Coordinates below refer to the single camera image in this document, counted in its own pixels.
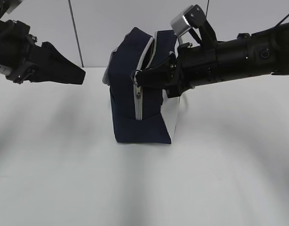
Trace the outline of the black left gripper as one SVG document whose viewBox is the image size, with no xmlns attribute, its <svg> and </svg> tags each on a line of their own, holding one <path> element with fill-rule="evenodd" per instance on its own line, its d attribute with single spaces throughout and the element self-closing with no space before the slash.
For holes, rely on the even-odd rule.
<svg viewBox="0 0 289 226">
<path fill-rule="evenodd" d="M 18 66 L 8 75 L 9 81 L 16 84 L 22 84 L 26 80 L 83 84 L 86 75 L 83 69 L 66 59 L 50 42 L 43 42 L 40 47 L 36 42 L 37 37 L 25 36 Z"/>
</svg>

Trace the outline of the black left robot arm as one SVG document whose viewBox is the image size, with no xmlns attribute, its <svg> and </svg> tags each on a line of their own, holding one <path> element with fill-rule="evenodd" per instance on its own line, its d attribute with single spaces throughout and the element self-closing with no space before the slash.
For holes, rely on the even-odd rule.
<svg viewBox="0 0 289 226">
<path fill-rule="evenodd" d="M 0 0 L 0 74 L 16 84 L 24 81 L 83 84 L 86 72 L 66 59 L 52 43 L 43 42 L 38 46 L 29 25 L 1 20 L 21 3 L 20 0 Z"/>
</svg>

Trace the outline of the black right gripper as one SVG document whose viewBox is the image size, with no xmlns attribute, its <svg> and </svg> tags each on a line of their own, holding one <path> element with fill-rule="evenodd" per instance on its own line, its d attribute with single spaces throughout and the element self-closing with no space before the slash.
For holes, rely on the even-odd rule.
<svg viewBox="0 0 289 226">
<path fill-rule="evenodd" d="M 192 43 L 178 46 L 178 56 L 169 52 L 168 60 L 139 71 L 134 76 L 140 87 L 165 89 L 168 98 L 180 97 L 184 92 L 195 89 L 182 69 L 183 54 L 193 47 Z"/>
</svg>

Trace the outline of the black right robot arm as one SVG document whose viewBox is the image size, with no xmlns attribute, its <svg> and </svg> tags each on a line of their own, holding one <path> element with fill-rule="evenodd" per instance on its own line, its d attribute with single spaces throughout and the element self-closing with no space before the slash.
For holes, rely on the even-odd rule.
<svg viewBox="0 0 289 226">
<path fill-rule="evenodd" d="M 169 98 L 197 86 L 262 75 L 289 75 L 289 22 L 253 33 L 239 34 L 210 48 L 180 45 L 161 63 L 134 75 L 142 88 L 164 89 Z"/>
</svg>

